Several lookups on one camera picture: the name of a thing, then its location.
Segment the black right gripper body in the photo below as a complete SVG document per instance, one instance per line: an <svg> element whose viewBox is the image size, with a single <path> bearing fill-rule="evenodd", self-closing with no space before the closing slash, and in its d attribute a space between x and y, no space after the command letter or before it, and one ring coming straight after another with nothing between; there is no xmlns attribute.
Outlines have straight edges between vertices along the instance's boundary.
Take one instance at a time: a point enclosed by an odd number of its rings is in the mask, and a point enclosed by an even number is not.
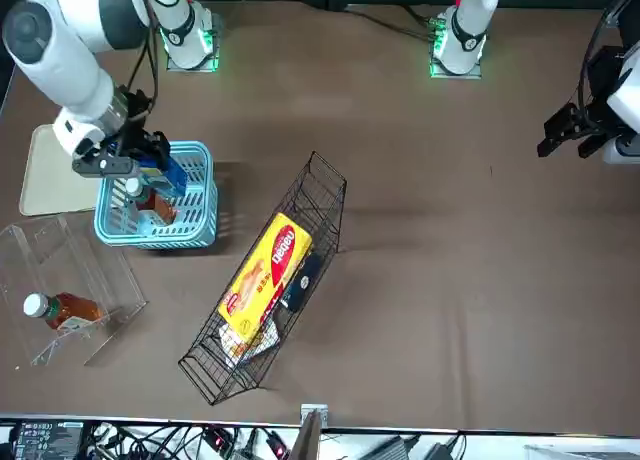
<svg viewBox="0 0 640 460"><path fill-rule="evenodd" d="M157 154L159 140L145 130L145 122L153 107L151 97L143 91L119 91L125 100L127 110L121 129L106 139L108 154Z"/></svg>

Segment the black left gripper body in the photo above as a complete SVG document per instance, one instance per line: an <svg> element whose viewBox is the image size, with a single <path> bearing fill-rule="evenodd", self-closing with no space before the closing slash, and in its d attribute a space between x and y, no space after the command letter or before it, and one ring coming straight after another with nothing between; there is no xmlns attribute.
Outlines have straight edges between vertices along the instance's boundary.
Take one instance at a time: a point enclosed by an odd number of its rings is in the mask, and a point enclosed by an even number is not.
<svg viewBox="0 0 640 460"><path fill-rule="evenodd" d="M583 121L579 138L589 134L612 134L622 129L623 122L607 104L607 99L617 84L623 60L624 48L615 45L604 45L596 53L586 55L579 90L583 90L584 81L587 81L590 100L578 101Z"/></svg>

